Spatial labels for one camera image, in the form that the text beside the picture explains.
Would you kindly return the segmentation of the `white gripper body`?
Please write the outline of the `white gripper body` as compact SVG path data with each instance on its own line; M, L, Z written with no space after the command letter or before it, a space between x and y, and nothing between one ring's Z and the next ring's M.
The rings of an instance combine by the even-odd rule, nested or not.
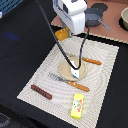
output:
M87 3L84 0L52 0L53 9L65 25L75 34L80 34L85 27Z

